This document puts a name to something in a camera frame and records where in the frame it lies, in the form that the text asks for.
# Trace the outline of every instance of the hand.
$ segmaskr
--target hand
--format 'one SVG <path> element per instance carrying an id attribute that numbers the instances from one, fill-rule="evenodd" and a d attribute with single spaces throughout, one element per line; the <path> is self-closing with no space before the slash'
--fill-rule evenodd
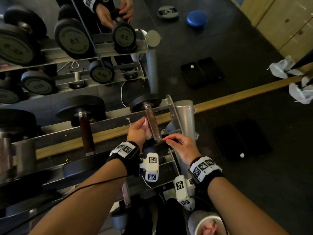
<path id="1" fill-rule="evenodd" d="M 96 13 L 103 26 L 113 29 L 113 22 L 108 8 L 99 3 L 96 7 Z"/>
<path id="2" fill-rule="evenodd" d="M 119 13 L 123 14 L 126 13 L 126 15 L 123 16 L 123 19 L 128 19 L 128 23 L 131 22 L 133 19 L 133 0 L 122 0 L 122 5 L 119 8 Z"/>
<path id="3" fill-rule="evenodd" d="M 196 144 L 190 137 L 175 133 L 165 137 L 164 140 L 179 153 L 182 161 L 188 166 L 190 166 L 194 159 L 201 157 Z"/>
<path id="4" fill-rule="evenodd" d="M 141 151 L 143 143 L 145 142 L 146 138 L 149 138 L 149 136 L 151 137 L 151 130 L 148 120 L 146 117 L 142 117 L 140 120 L 130 126 L 127 134 L 127 142 L 133 141 L 137 143 Z"/>

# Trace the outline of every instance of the gray dumbbell label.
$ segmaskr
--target gray dumbbell label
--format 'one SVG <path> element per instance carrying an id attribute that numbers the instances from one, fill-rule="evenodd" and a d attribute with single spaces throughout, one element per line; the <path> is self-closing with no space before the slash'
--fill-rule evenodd
<path id="1" fill-rule="evenodd" d="M 107 68 L 99 67 L 92 71 L 92 76 L 97 81 L 107 82 L 112 78 L 112 72 Z"/>
<path id="2" fill-rule="evenodd" d="M 119 27 L 115 33 L 115 39 L 120 46 L 128 47 L 134 41 L 134 34 L 127 27 Z"/>
<path id="3" fill-rule="evenodd" d="M 12 62 L 29 63 L 33 59 L 32 50 L 20 39 L 10 35 L 0 35 L 0 55 Z"/>
<path id="4" fill-rule="evenodd" d="M 24 85 L 28 90 L 36 94 L 48 94 L 53 90 L 48 82 L 41 79 L 28 79 L 25 81 Z"/>
<path id="5" fill-rule="evenodd" d="M 64 48 L 71 53 L 83 54 L 89 49 L 88 37 L 75 27 L 64 27 L 59 33 L 59 39 Z"/>
<path id="6" fill-rule="evenodd" d="M 0 102 L 4 104 L 12 104 L 18 102 L 18 96 L 12 91 L 0 89 Z"/>

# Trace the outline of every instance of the black cable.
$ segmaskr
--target black cable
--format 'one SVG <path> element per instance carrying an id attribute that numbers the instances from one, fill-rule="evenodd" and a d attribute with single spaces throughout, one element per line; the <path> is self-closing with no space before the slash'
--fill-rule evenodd
<path id="1" fill-rule="evenodd" d="M 1 234 L 1 235 L 7 235 L 9 234 L 10 232 L 14 231 L 15 229 L 21 227 L 22 225 L 32 221 L 34 218 L 38 217 L 39 215 L 47 212 L 48 210 L 52 209 L 54 206 L 56 206 L 57 204 L 61 203 L 62 201 L 64 201 L 66 198 L 70 197 L 72 194 L 76 193 L 77 191 L 81 190 L 81 189 L 84 189 L 84 188 L 87 188 L 87 187 L 90 187 L 90 186 L 95 186 L 95 185 L 99 185 L 99 184 L 103 184 L 103 183 L 106 183 L 106 182 L 110 182 L 110 181 L 113 181 L 113 180 L 118 180 L 118 179 L 121 179 L 121 178 L 124 178 L 124 177 L 127 177 L 126 176 L 121 176 L 121 177 L 117 177 L 117 178 L 114 178 L 114 179 L 110 179 L 110 180 L 105 180 L 105 181 L 100 181 L 100 182 L 97 182 L 97 183 L 93 183 L 93 184 L 90 184 L 90 185 L 86 185 L 86 186 L 83 186 L 83 187 L 80 187 L 78 188 L 77 190 L 74 190 L 73 192 L 69 193 L 66 197 L 64 197 L 63 199 L 61 199 L 60 201 L 58 201 L 55 205 L 52 205 L 50 206 L 49 208 L 45 209 L 44 211 L 41 211 L 40 213 L 34 215 L 33 217 L 25 220 L 24 222 L 21 222 L 19 225 L 15 226 L 14 228 L 6 231 L 5 233 Z"/>
<path id="2" fill-rule="evenodd" d="M 200 197 L 198 197 L 198 196 L 191 196 L 191 197 L 192 197 L 192 198 L 197 198 L 197 199 L 203 201 L 204 203 L 207 203 L 208 205 L 210 205 L 209 202 L 205 201 L 204 199 L 202 199 L 202 198 L 200 198 Z M 228 234 L 228 231 L 227 231 L 227 228 L 226 228 L 226 224 L 225 224 L 225 222 L 224 222 L 224 220 L 223 220 L 223 217 L 219 214 L 218 211 L 217 211 L 217 213 L 218 213 L 218 216 L 221 218 L 221 221 L 222 221 L 222 223 L 223 223 L 223 225 L 224 225 L 224 228 L 225 228 L 225 231 L 226 231 L 226 235 L 229 235 L 229 234 Z"/>

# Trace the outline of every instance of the person's right hand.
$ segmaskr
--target person's right hand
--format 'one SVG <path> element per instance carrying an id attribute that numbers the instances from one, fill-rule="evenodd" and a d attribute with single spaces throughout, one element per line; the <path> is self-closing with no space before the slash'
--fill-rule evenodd
<path id="1" fill-rule="evenodd" d="M 96 13 L 103 26 L 113 29 L 113 22 L 108 8 L 99 3 L 96 7 Z"/>
<path id="2" fill-rule="evenodd" d="M 194 159 L 201 157 L 196 144 L 190 137 L 175 133 L 165 137 L 163 141 L 166 141 L 168 145 L 174 148 L 179 153 L 182 161 L 188 166 Z"/>

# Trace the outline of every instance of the white device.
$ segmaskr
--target white device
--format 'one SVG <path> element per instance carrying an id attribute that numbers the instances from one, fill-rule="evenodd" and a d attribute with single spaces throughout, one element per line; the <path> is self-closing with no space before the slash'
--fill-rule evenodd
<path id="1" fill-rule="evenodd" d="M 177 201 L 188 211 L 195 208 L 195 199 L 191 198 L 195 194 L 195 186 L 186 180 L 184 175 L 177 176 L 174 180 Z"/>
<path id="2" fill-rule="evenodd" d="M 143 158 L 140 168 L 146 170 L 146 181 L 156 182 L 159 179 L 159 155 L 157 153 L 148 153 L 147 158 Z"/>

